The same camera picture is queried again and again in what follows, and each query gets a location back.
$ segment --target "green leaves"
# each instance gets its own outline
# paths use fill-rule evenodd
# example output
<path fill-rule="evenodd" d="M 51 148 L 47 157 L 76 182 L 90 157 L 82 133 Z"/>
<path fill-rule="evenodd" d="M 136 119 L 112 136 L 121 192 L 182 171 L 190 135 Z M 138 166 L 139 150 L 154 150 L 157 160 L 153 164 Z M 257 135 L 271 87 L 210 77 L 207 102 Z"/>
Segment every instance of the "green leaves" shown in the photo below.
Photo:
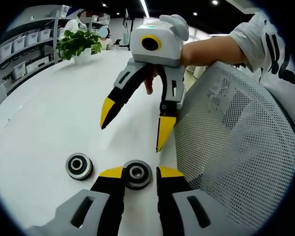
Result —
<path fill-rule="evenodd" d="M 101 44 L 98 42 L 99 36 L 93 32 L 78 30 L 76 33 L 66 30 L 64 39 L 58 42 L 57 48 L 63 51 L 62 59 L 70 60 L 73 56 L 79 56 L 85 48 L 92 48 L 99 53 Z"/>
<path fill-rule="evenodd" d="M 64 36 L 65 37 L 71 37 L 73 35 L 73 33 L 71 32 L 71 31 L 69 31 L 69 30 L 66 30 L 65 32 L 64 32 Z"/>
<path fill-rule="evenodd" d="M 102 45 L 100 42 L 96 42 L 93 46 L 92 46 L 92 49 L 94 52 L 96 53 L 100 53 L 100 50 L 102 48 Z"/>

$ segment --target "gray mesh chair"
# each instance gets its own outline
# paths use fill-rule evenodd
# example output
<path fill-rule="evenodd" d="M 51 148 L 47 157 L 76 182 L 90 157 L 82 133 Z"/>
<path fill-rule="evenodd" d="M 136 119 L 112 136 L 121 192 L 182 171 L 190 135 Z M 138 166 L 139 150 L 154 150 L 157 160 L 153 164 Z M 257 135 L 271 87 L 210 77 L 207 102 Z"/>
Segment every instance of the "gray mesh chair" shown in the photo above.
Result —
<path fill-rule="evenodd" d="M 295 133 L 271 94 L 216 62 L 187 92 L 175 126 L 177 166 L 238 224 L 257 229 L 295 172 Z"/>

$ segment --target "human hand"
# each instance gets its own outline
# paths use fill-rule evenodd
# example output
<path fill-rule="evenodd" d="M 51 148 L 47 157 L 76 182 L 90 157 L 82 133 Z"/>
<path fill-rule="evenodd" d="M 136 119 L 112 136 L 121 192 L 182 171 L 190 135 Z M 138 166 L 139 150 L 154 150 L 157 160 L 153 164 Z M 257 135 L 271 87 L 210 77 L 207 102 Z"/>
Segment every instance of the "human hand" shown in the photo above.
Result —
<path fill-rule="evenodd" d="M 190 62 L 190 53 L 188 52 L 188 49 L 184 46 L 182 48 L 181 52 L 181 57 L 180 57 L 180 63 L 183 65 L 185 68 L 189 65 Z M 144 85 L 146 86 L 147 89 L 147 94 L 150 95 L 153 93 L 153 79 L 157 76 L 157 69 L 156 65 L 153 67 L 153 70 L 150 75 L 144 80 Z"/>
<path fill-rule="evenodd" d="M 153 70 L 151 72 L 150 75 L 148 75 L 148 77 L 146 78 L 146 80 L 144 80 L 144 85 L 146 86 L 147 89 L 147 94 L 150 95 L 153 93 L 153 79 L 157 76 L 157 70 L 156 70 L 156 66 L 153 67 Z"/>

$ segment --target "shirt sleeve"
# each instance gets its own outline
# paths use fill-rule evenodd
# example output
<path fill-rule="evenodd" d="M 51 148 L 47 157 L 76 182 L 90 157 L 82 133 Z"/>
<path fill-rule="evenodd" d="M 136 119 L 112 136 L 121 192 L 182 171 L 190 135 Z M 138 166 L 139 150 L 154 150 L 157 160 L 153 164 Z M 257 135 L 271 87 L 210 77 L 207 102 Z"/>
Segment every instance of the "shirt sleeve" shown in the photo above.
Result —
<path fill-rule="evenodd" d="M 72 26 L 74 25 L 74 22 L 72 20 L 68 21 L 67 24 L 65 24 L 65 27 L 63 28 L 61 34 L 59 35 L 59 40 L 64 39 L 64 32 L 66 30 L 72 31 Z"/>
<path fill-rule="evenodd" d="M 252 72 L 263 65 L 266 56 L 261 38 L 263 24 L 262 13 L 257 12 L 249 22 L 241 23 L 230 33 L 247 57 L 247 67 Z"/>

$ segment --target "person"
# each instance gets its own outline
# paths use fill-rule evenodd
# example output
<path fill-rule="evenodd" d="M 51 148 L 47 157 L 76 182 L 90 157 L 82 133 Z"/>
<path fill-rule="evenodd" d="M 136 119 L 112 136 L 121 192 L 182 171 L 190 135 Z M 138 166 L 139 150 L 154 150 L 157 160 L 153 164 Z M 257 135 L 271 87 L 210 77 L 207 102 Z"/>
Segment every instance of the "person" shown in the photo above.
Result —
<path fill-rule="evenodd" d="M 110 39 L 110 30 L 109 30 L 109 28 L 107 28 L 107 30 L 108 30 L 107 36 L 106 37 L 100 37 L 98 39 L 98 42 L 100 42 L 101 45 L 102 45 L 102 50 L 109 50 L 110 47 L 113 44 L 112 40 Z"/>
<path fill-rule="evenodd" d="M 86 23 L 89 23 L 91 21 L 91 18 L 92 13 L 90 13 L 89 11 L 83 10 L 79 12 L 76 19 L 72 19 L 67 22 L 60 34 L 59 40 L 62 40 L 64 38 L 64 32 L 66 30 L 71 31 L 72 33 L 75 33 L 78 30 L 86 30 Z"/>
<path fill-rule="evenodd" d="M 270 18 L 256 12 L 249 22 L 239 24 L 228 36 L 195 41 L 183 46 L 181 64 L 206 66 L 215 61 L 245 63 L 255 72 L 262 68 L 259 83 L 283 106 L 295 125 L 295 66 L 289 48 Z M 151 94 L 153 71 L 145 80 Z"/>

